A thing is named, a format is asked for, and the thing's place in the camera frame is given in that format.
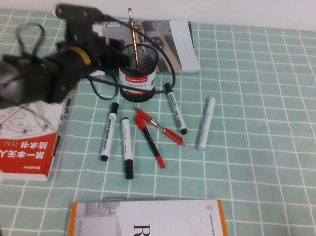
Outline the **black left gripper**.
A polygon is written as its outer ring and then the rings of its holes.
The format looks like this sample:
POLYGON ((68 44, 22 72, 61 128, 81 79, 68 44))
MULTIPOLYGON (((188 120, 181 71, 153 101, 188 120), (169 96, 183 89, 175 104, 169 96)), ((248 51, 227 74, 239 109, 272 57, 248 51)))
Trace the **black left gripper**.
MULTIPOLYGON (((123 51, 124 40, 123 39, 109 39, 109 45, 112 49, 119 52, 123 51)), ((84 68, 88 65, 99 65, 100 60, 108 56, 110 51, 106 44, 106 38, 100 37, 97 33, 79 33, 79 56, 77 60, 77 68, 84 68)), ((112 66, 129 66, 130 57, 124 53, 113 52, 111 54, 112 66)))

